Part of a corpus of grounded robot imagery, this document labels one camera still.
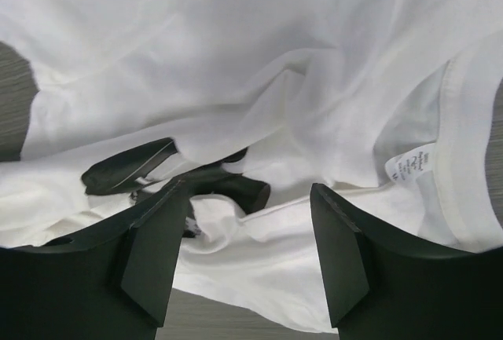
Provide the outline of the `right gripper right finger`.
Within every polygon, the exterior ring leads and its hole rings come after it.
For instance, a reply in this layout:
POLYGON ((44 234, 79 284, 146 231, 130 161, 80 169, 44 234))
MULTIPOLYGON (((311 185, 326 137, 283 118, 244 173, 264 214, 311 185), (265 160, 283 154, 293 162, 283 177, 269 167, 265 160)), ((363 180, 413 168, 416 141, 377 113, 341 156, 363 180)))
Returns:
POLYGON ((502 250, 404 232, 322 184, 311 217, 331 325, 342 339, 499 339, 502 250))

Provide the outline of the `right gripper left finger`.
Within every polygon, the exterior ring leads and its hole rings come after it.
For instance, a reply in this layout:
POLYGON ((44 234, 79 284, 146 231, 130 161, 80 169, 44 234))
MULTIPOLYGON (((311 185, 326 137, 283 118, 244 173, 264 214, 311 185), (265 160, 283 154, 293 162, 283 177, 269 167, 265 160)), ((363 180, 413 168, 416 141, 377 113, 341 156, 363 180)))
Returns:
POLYGON ((184 181, 40 247, 1 251, 4 339, 153 339, 188 212, 184 181))

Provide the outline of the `white printed t-shirt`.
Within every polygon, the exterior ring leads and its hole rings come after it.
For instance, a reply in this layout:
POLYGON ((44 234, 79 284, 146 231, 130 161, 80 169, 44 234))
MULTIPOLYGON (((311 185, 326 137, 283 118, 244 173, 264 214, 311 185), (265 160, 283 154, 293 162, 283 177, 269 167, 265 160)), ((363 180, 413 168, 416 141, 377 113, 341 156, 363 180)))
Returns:
POLYGON ((37 93, 1 165, 1 251, 184 181, 171 289, 307 333, 329 319, 310 190, 502 250, 486 151, 502 0, 1 0, 37 93))

